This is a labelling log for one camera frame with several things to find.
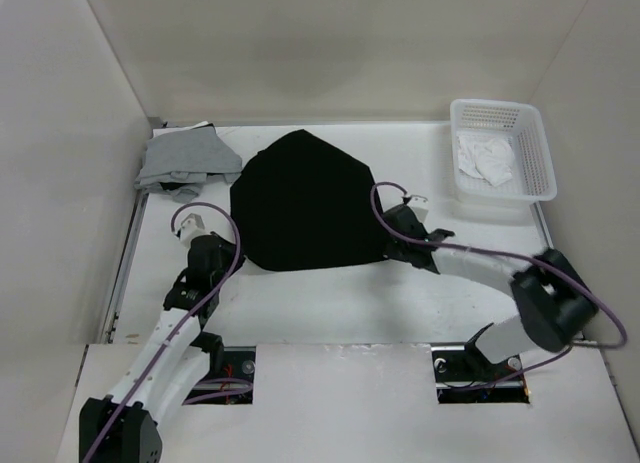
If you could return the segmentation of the black tank top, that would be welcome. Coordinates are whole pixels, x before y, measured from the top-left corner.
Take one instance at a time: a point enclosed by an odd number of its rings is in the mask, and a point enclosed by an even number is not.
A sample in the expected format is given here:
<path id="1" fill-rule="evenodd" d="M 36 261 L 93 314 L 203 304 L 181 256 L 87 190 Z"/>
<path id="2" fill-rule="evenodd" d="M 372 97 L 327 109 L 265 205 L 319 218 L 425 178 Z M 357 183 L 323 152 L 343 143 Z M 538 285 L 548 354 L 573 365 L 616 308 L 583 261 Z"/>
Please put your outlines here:
<path id="1" fill-rule="evenodd" d="M 374 216 L 368 165 L 306 130 L 259 151 L 230 188 L 247 258 L 274 272 L 383 260 L 388 234 Z"/>

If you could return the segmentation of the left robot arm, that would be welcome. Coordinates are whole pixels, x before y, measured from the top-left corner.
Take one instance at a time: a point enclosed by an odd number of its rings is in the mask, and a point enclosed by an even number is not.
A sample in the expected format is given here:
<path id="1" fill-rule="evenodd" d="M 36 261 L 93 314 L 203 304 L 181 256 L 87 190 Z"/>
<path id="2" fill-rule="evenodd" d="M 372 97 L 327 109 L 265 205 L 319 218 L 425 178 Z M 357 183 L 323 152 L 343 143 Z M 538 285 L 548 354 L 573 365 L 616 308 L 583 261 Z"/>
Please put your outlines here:
<path id="1" fill-rule="evenodd" d="M 204 328 L 223 284 L 243 262 L 238 240 L 204 233 L 190 241 L 187 265 L 165 296 L 147 343 L 105 397 L 82 406 L 79 461 L 160 461 L 162 425 L 199 380 L 223 373 L 222 340 Z"/>

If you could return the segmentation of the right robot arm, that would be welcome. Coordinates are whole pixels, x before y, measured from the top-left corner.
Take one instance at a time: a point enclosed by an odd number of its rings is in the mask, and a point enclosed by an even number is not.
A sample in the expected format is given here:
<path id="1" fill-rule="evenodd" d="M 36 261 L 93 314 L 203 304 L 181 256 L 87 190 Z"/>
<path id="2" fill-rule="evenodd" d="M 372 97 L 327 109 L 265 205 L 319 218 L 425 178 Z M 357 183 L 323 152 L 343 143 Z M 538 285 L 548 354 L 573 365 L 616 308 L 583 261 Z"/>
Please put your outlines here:
<path id="1" fill-rule="evenodd" d="M 514 301 L 516 315 L 488 324 L 465 343 L 464 367 L 475 378 L 487 378 L 509 358 L 536 348 L 561 352 L 598 313 L 589 298 L 546 269 L 550 265 L 581 282 L 568 260 L 556 250 L 536 255 L 534 259 L 543 264 L 538 266 L 476 253 L 463 246 L 455 248 L 447 241 L 454 232 L 437 229 L 429 233 L 405 204 L 384 212 L 382 220 L 391 229 L 389 259 L 487 286 Z"/>

